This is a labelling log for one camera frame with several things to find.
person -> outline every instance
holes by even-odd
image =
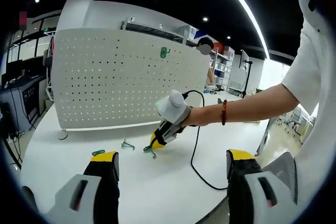
[[[208,45],[208,47],[205,48],[204,50],[201,50],[202,45]],[[214,49],[214,43],[208,37],[203,37],[198,41],[196,49],[199,50],[203,55],[209,55],[211,50]],[[214,78],[214,75],[212,73],[211,67],[209,67],[209,69],[208,69],[207,77],[209,78],[210,85],[214,85],[215,84],[215,78]]]
[[[311,114],[319,103],[313,130],[295,157],[298,203],[306,206],[327,177],[336,153],[336,39],[332,20],[316,3],[299,0],[299,4],[304,17],[300,47],[282,82],[256,95],[228,101],[224,122],[224,105],[216,104],[192,108],[182,126],[264,120],[289,112],[299,103]]]

white table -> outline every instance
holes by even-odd
[[[206,105],[217,103],[218,98],[239,99],[225,92],[204,97]],[[196,169],[214,186],[226,187],[226,150],[255,154],[267,122],[202,127],[194,158]],[[120,223],[194,224],[224,199],[226,190],[211,189],[190,166],[196,127],[186,128],[176,140],[156,151],[157,159],[144,154],[143,148],[157,126],[69,132],[60,141],[57,135],[61,128],[52,106],[30,140],[20,183],[33,191],[38,209],[45,213],[54,205],[55,193],[74,175],[84,172],[93,151],[118,151]],[[135,151],[121,148],[124,137],[135,145]]]

white sleeve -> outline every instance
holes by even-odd
[[[299,100],[309,114],[314,111],[319,101],[321,86],[317,49],[312,40],[318,40],[318,35],[305,19],[298,54],[282,80],[282,84]]]

metal shelving unit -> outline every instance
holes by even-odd
[[[221,86],[225,91],[228,87],[228,83],[229,83],[229,79],[230,79],[230,75],[231,72],[227,71],[228,69],[231,69],[232,66],[232,57],[229,57],[228,55],[226,55],[226,53],[233,53],[234,52],[229,52],[229,51],[225,51],[224,54],[219,54],[218,53],[218,48],[216,49],[216,51],[211,51],[210,56],[214,59],[213,60],[213,64],[212,64],[212,70],[213,70],[213,75],[215,75],[215,72],[217,71],[217,76],[223,79],[227,79],[227,81],[223,81],[222,83],[216,82],[215,84],[217,86]],[[218,69],[216,68],[216,63],[217,60],[220,59],[220,62],[223,63],[225,65],[224,70]]]
[[[128,18],[121,23],[121,30],[135,31],[137,33],[149,34],[153,36],[158,36],[161,38],[169,39],[178,43],[185,44],[189,47],[194,47],[197,43],[189,40],[185,36],[174,33],[172,31],[167,31],[161,28],[156,28],[149,25],[144,25],[136,22],[129,21]]]

red bracelet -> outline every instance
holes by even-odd
[[[222,125],[225,125],[226,123],[226,103],[227,103],[227,100],[224,100],[223,111],[222,111]]]

